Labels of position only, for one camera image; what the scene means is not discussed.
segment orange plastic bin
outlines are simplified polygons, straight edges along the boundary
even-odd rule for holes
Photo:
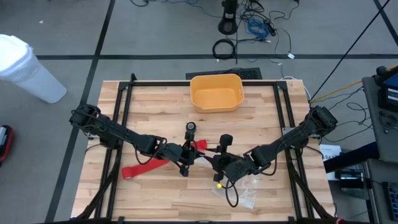
[[[235,74],[200,75],[190,87],[198,113],[234,111],[244,99],[242,79]]]

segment wooden table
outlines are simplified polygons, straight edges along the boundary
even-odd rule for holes
[[[98,107],[110,118],[113,115],[119,82],[105,81]],[[308,103],[301,80],[287,81],[295,123],[299,124],[308,113]],[[228,151],[242,154],[254,146],[267,144],[281,136],[272,87],[245,86],[245,100],[230,113],[198,114],[190,101],[189,86],[135,86],[129,108],[127,127],[140,134],[155,134],[169,142],[184,142],[185,125],[197,124],[195,139],[206,139],[208,147],[215,147],[222,134],[233,135]],[[121,103],[119,122],[124,111]],[[284,106],[284,118],[287,115]],[[98,144],[90,141],[88,146]],[[318,149],[316,141],[310,146]],[[72,217],[80,214],[89,204],[100,184],[105,148],[97,146],[86,153],[80,182],[73,206]],[[303,161],[310,190],[318,201],[334,213],[333,201],[323,167],[322,157],[312,150],[304,150]],[[134,148],[124,144],[121,167],[137,164]],[[278,155],[277,172],[272,177],[257,175],[257,195],[254,208],[239,205],[231,208],[224,196],[215,195],[214,171],[202,164],[191,166],[189,177],[182,177],[170,163],[133,179],[123,180],[119,175],[113,219],[126,220],[234,220],[278,221],[295,216],[285,155]],[[108,194],[104,198],[105,216]],[[303,215],[305,204],[301,190]]]

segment concrete floor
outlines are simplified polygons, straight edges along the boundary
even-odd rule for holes
[[[292,0],[260,2],[266,14],[270,10],[288,12],[295,6]],[[127,80],[132,72],[140,80],[181,80],[187,72],[233,67],[260,67],[264,79],[281,76],[278,65],[267,60],[252,63],[242,59],[236,65],[234,60],[217,62],[211,59],[213,44],[224,38],[216,29],[219,19],[184,3],[150,2],[147,7],[138,8],[128,0],[118,0],[102,41],[100,33],[110,3],[113,2],[0,0],[0,33],[15,35],[33,46],[35,54],[43,59],[43,65],[68,88],[61,101],[48,105],[13,84],[0,82],[3,96],[0,97],[0,124],[8,124],[16,130],[12,152],[0,168],[2,223],[45,220],[71,136],[70,111],[81,100],[95,104],[103,80]],[[199,0],[199,3],[209,14],[219,16],[222,13],[220,1]],[[394,13],[397,10],[398,1],[391,1],[385,10],[395,30],[398,29],[398,15]],[[376,13],[373,0],[302,0],[290,20],[274,22],[276,27],[290,33],[292,53],[298,57],[278,60],[283,63],[284,75],[303,79],[309,92],[314,94],[338,62],[338,59],[327,58],[344,54]],[[240,39],[251,37],[243,28],[238,33]],[[239,45],[239,53],[273,54],[276,38],[270,37],[270,40],[269,44]],[[285,54],[288,49],[287,36],[281,33],[277,52]],[[87,56],[94,54],[148,55],[148,58],[101,59],[97,65],[97,60],[92,61],[93,57]],[[341,63],[317,96],[371,76],[378,66],[396,65],[398,45],[382,17],[375,20],[351,54],[353,56]],[[68,55],[82,55],[82,60]],[[185,59],[186,55],[207,59]],[[347,102],[350,101],[367,107],[363,93]],[[336,102],[330,100],[319,105],[331,107]],[[363,117],[362,111],[349,110],[345,103],[331,112],[340,122],[360,121]],[[363,127],[356,124],[347,124],[328,138],[340,139],[361,129]],[[356,149],[373,141],[373,132],[368,130],[338,144],[345,149]],[[73,154],[56,220],[66,220],[70,216],[86,144],[85,137],[79,134],[74,147],[73,144],[69,146]],[[339,216],[349,218],[367,210],[362,200],[341,193],[336,186],[331,188]],[[364,214],[353,220],[366,219]]]

